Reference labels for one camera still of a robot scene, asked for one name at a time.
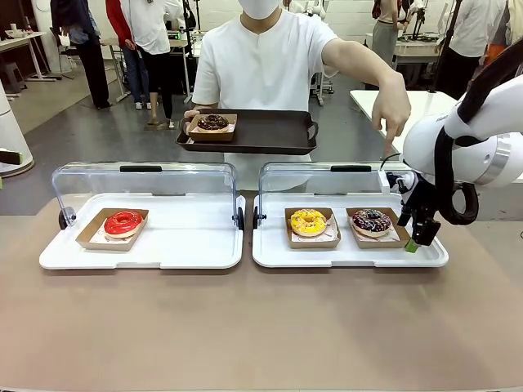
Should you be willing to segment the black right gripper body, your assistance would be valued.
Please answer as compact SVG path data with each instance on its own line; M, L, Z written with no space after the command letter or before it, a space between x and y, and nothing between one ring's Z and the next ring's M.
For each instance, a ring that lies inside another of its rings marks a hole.
M436 213L436 188L421 174L414 174L416 180L413 188L406 194L402 194L402 206L409 206L412 210L410 220L414 222L434 220Z

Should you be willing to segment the dark brown serving tray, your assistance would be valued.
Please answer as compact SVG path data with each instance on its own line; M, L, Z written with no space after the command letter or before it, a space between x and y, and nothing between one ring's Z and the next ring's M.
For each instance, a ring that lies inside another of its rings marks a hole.
M236 114L232 141L194 142L181 128L176 143L187 151L228 154L307 155L319 126L306 111L201 109L200 114Z

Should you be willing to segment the cardboard box of chocolate donut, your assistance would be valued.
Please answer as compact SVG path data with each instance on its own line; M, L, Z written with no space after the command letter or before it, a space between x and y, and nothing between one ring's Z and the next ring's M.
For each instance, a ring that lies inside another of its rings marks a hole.
M218 141L229 142L229 141L232 141L232 139L234 137L234 133L235 133L235 126L237 123L236 114L218 114L218 115L221 115L222 117L226 118L230 123L228 130L225 132L203 132L203 131L201 131L197 127L197 122L202 115L206 115L206 114L197 115L190 124L187 134L191 140L193 140L194 142L218 142Z

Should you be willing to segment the chocolate glazed donut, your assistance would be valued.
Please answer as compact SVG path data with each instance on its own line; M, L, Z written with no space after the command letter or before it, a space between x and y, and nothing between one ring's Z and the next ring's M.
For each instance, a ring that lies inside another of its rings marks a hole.
M203 132L225 132L229 125L229 121L218 114L202 115L197 122L197 127Z

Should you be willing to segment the person left forearm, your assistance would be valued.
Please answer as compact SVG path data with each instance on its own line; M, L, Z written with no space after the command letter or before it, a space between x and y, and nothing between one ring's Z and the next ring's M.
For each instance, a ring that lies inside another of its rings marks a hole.
M378 87L379 94L389 100L406 96L403 77L376 53L358 42L336 38L322 50L324 65L346 76Z

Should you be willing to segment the chocolate sprinkled donut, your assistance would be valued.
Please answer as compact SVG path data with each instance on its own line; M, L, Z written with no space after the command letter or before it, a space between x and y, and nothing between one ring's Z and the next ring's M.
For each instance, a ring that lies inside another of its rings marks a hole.
M360 209L351 216L356 231L369 238L380 238L389 233L391 218L376 209Z

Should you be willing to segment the cardboard box of purple donut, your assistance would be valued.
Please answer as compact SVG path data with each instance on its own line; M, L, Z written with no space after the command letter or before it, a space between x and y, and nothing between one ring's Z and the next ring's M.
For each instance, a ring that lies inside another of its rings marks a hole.
M351 216L360 209L376 209L385 213L391 218L392 227L388 234L380 238L369 238L355 230L351 223ZM401 249L405 248L406 243L411 239L409 232L405 227L397 225L398 216L390 207L353 207L346 209L346 216L349 228L355 238L355 241L361 249Z

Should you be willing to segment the cardboard box of yellow donut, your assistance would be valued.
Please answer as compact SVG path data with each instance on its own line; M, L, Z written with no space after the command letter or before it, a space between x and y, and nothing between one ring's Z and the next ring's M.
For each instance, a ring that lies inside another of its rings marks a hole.
M290 225L290 216L300 209L315 209L321 212L327 218L326 230L317 237L306 238L296 235ZM328 207L313 207L313 208L286 208L284 210L285 226L288 245L295 250L305 249L334 249L341 241L340 229L337 224L336 217L333 210Z

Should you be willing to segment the yellow glazed sprinkle donut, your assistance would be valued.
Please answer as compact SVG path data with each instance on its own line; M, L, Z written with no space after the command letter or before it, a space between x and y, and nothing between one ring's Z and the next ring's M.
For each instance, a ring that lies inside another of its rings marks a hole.
M290 216L292 231L302 237L321 235L327 228L327 218L315 209L300 209Z

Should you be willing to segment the cardboard box of red donut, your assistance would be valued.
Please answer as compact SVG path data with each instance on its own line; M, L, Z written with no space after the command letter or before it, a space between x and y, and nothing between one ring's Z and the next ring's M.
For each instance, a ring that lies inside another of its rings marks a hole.
M105 220L115 213L121 211L138 212L144 221L138 231L129 238L111 238L105 234ZM149 217L149 211L144 209L122 209L122 208L103 208L85 226L76 238L76 242L85 250L104 251L104 252L129 252L142 230L145 228Z

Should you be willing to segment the red glazed donut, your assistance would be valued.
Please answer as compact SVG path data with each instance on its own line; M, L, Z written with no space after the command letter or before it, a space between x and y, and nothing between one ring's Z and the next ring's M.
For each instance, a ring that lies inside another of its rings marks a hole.
M129 238L138 231L143 221L138 212L121 211L105 220L104 231L111 238Z

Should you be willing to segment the person torso white shirt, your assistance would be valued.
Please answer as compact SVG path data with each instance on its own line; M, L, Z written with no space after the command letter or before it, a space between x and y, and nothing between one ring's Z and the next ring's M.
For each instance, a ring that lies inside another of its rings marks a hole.
M337 35L318 17L280 6L268 18L241 16L202 40L192 101L218 109L308 111L312 76Z

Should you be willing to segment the person left hand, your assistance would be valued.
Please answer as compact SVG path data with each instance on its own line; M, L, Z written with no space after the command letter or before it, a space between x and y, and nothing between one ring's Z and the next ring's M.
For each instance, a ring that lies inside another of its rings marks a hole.
M392 142L399 137L411 114L411 105L405 89L405 81L400 73L391 69L378 80L378 95L373 104L372 124L375 130L382 130L385 122L385 142L383 156L386 157Z

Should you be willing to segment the person right hand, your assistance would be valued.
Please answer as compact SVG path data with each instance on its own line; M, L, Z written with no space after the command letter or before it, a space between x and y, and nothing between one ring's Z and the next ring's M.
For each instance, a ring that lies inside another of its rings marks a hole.
M186 110L184 112L184 115L183 115L183 119L180 121L180 128L181 130L187 134L188 133L188 129L190 127L190 124L191 122L193 121L193 119L199 115L200 112L199 112L199 109L197 107L193 108L193 109L189 109L189 110Z

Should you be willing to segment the white display tray base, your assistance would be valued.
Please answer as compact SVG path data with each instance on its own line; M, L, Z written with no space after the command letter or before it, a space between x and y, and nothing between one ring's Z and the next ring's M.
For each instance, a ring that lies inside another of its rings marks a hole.
M76 208L74 223L42 251L46 270L219 270L235 266L242 255L244 232L238 227L245 199L230 194L104 193L68 196ZM144 229L130 250L88 250L77 239L103 209L148 211Z
M255 220L253 230L253 259L267 268L329 268L329 267L402 267L436 268L446 265L449 253L439 240L415 253L402 248L361 249L356 244L346 209L354 207L389 207L400 213L398 194L350 193L346 195L314 195L270 193L255 197L254 211L266 216ZM340 242L333 249L292 249L285 227L287 208L326 207L333 212L340 229Z

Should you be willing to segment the clear plastic display lid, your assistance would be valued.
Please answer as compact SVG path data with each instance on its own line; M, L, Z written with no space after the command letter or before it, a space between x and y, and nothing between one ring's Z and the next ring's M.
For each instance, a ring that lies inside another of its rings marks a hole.
M253 227L258 229L274 218L280 207L390 207L399 215L402 196L381 192L380 169L418 174L396 163L267 163L258 177Z
M244 229L236 172L227 163L67 163L51 175L60 206L58 224L64 230L79 219L74 198L101 194L153 197L201 196L216 202L226 198L229 208L223 220Z

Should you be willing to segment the white side table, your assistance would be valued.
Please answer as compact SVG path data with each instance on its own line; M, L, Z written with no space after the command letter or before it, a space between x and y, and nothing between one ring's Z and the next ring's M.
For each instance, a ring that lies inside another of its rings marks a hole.
M429 91L407 91L407 93L411 104L411 114L401 136L396 137L392 144L400 152L403 150L405 137L415 123L427 116L447 114L458 102L441 91L434 93ZM373 104L377 95L378 91L350 91L350 97L369 120L372 120Z

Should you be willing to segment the bystander in dark clothes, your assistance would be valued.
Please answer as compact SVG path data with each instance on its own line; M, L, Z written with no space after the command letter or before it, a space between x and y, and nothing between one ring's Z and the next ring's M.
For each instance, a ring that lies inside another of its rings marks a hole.
M88 0L50 0L50 6L53 29L69 37L82 61L94 106L97 109L109 108L100 32L89 10Z

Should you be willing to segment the white background work table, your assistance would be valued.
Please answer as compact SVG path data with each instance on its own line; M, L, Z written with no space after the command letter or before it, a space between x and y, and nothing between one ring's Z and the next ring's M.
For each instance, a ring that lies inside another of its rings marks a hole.
M404 76L408 89L417 89L422 70L439 60L440 55L435 50L437 42L412 40L408 35L403 39L402 35L402 31L397 34L391 67L400 68L399 72Z

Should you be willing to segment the bystander in grey trousers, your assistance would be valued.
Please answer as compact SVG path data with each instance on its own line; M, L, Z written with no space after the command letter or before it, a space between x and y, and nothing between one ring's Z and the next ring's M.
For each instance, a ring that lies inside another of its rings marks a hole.
M372 17L376 20L373 28L372 51L389 66L392 65L398 38L398 0L374 0Z

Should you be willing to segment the bystander white shirt black trousers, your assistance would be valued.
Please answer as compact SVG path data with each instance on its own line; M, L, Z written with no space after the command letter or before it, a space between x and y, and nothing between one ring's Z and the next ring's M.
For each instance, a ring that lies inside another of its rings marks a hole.
M435 89L458 100L498 28L507 0L462 0Z

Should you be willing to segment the bystander in red top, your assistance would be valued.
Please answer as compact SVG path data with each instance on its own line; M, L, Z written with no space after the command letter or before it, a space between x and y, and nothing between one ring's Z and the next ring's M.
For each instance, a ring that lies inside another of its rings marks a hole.
M123 15L121 0L105 0L106 14L117 35L127 67L127 82L137 110L152 109L149 80L143 59L134 43L131 30Z

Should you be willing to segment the bystander in orange top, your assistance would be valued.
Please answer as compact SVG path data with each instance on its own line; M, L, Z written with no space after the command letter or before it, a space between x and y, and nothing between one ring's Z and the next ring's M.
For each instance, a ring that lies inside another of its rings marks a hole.
M502 51L521 38L523 38L523 0L506 0L494 36L487 46L484 66L489 65Z

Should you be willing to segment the bystander white shirt black leggings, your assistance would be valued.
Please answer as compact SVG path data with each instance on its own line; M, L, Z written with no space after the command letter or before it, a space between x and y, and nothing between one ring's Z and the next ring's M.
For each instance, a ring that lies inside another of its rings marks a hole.
M149 80L151 118L148 124L157 127L158 97L162 97L166 124L175 127L172 120L172 83L168 70L171 51L166 22L185 25L181 0L121 0L123 15L144 61Z

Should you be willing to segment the white face mask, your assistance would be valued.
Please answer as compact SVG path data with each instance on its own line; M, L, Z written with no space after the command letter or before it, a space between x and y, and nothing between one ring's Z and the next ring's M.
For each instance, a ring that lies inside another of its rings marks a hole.
M244 14L254 20L264 20L279 8L280 0L238 0Z

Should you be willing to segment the white round pedestal stand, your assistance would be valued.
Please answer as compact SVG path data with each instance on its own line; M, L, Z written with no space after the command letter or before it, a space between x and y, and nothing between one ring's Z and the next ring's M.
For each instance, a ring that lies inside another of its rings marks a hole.
M30 170L34 166L34 158L26 143L15 115L11 110L6 92L0 81L0 149L22 153L21 165L0 163L0 177L17 176Z

